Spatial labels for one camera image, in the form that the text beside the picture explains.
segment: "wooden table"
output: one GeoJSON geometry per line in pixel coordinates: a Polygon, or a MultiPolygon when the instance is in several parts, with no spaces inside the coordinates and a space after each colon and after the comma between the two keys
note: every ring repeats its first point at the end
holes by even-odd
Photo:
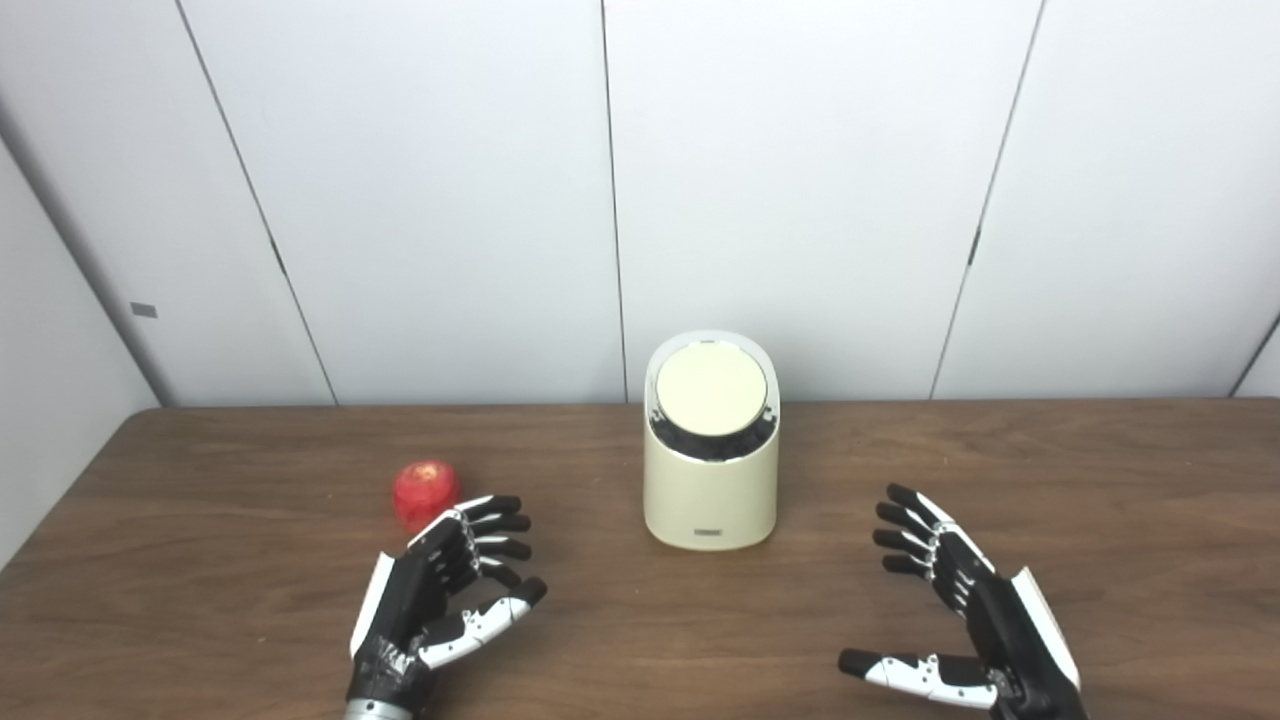
{"type": "MultiPolygon", "coordinates": [[[[440,456],[524,496],[547,600],[447,673],[434,717],[961,719],[836,670],[969,653],[879,568],[886,483],[1028,564],[1096,720],[1280,717],[1280,401],[791,404],[764,544],[666,547],[637,406],[157,410],[0,573],[0,716],[337,719],[389,483],[440,456]]],[[[497,588],[485,588],[497,591],[497,588]]]]}

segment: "red apple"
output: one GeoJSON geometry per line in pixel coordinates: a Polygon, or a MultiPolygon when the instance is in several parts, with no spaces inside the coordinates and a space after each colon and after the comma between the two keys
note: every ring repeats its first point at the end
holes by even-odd
{"type": "Polygon", "coordinates": [[[392,502],[396,518],[410,534],[422,532],[440,512],[458,503],[458,477],[443,460],[422,460],[396,475],[392,502]]]}

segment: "container lid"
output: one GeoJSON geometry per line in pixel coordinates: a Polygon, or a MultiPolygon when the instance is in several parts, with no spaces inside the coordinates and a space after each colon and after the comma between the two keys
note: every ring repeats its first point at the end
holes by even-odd
{"type": "Polygon", "coordinates": [[[745,351],[723,342],[677,350],[658,370],[658,405],[680,428],[703,437],[736,433],[764,410],[764,370],[745,351]]]}

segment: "white wall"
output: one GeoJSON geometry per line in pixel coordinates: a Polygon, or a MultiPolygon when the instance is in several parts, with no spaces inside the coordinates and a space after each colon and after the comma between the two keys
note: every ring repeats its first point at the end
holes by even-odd
{"type": "Polygon", "coordinates": [[[1280,397],[1280,333],[1272,333],[1235,397],[1280,397]]]}
{"type": "Polygon", "coordinates": [[[791,400],[928,397],[1037,9],[609,0],[631,398],[700,327],[791,400]]]}
{"type": "Polygon", "coordinates": [[[596,0],[186,0],[340,402],[622,398],[596,0]]]}
{"type": "Polygon", "coordinates": [[[1051,0],[937,397],[1225,396],[1280,311],[1280,4],[1051,0]]]}
{"type": "Polygon", "coordinates": [[[0,1],[0,109],[169,401],[333,402],[174,3],[0,1]]]}
{"type": "Polygon", "coordinates": [[[0,566],[115,428],[154,405],[0,143],[0,566]]]}

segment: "robotic hand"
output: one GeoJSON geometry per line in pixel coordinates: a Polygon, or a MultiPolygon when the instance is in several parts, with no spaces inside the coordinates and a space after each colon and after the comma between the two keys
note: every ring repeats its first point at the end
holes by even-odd
{"type": "Polygon", "coordinates": [[[905,555],[884,556],[884,569],[928,582],[965,620],[978,657],[846,650],[840,669],[934,702],[989,708],[995,720],[1088,720],[1079,670],[1032,571],[1000,577],[929,498],[897,484],[888,486],[888,497],[893,503],[881,502],[876,515],[902,529],[878,529],[872,538],[905,555]]]}
{"type": "Polygon", "coordinates": [[[456,505],[408,543],[383,553],[351,635],[355,669],[346,720],[412,720],[435,688],[436,671],[479,650],[524,618],[547,594],[497,556],[529,560],[532,550],[497,532],[524,532],[520,498],[489,496],[456,505]],[[479,578],[508,588],[474,610],[445,614],[448,598],[479,578]]]}

